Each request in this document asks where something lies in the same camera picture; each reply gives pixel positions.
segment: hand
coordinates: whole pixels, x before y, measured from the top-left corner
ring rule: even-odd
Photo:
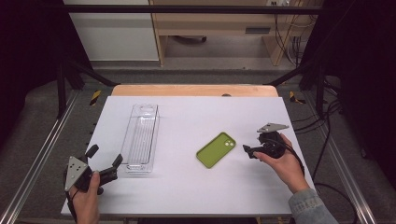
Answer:
[[[99,172],[92,174],[90,187],[85,193],[78,191],[76,187],[70,189],[73,198],[73,205],[77,215],[77,224],[97,224],[99,222],[98,196],[97,190],[100,184]]]
[[[291,141],[283,133],[280,136],[291,147]],[[269,157],[262,152],[254,152],[253,155],[260,159],[260,161],[264,161],[270,165],[292,193],[309,189],[299,162],[288,150],[285,150],[285,154],[279,159]]]

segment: clear plastic container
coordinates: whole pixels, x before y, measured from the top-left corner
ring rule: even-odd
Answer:
[[[134,105],[122,145],[127,173],[150,173],[160,122],[157,105]]]

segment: sleeve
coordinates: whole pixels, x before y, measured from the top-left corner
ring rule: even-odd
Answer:
[[[289,199],[289,206],[297,224],[338,223],[314,189],[305,189],[295,193]]]

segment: green phone case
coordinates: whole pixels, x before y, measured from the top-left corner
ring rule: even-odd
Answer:
[[[212,168],[221,158],[223,158],[236,143],[227,133],[220,133],[206,146],[197,151],[198,160],[206,167]]]

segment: white table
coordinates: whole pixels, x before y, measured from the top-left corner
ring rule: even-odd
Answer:
[[[242,145],[258,146],[256,133],[273,122],[291,127],[280,97],[110,96],[90,145],[98,152],[93,170],[108,168],[120,153],[132,106],[157,104],[160,129],[152,173],[125,177],[104,185],[101,214],[119,217],[272,217],[288,216],[290,191],[271,167],[251,160]],[[196,151],[220,132],[236,147],[212,169],[195,157]],[[292,128],[281,131],[302,159]],[[308,184],[312,179],[305,169]],[[66,205],[62,214],[69,215]]]

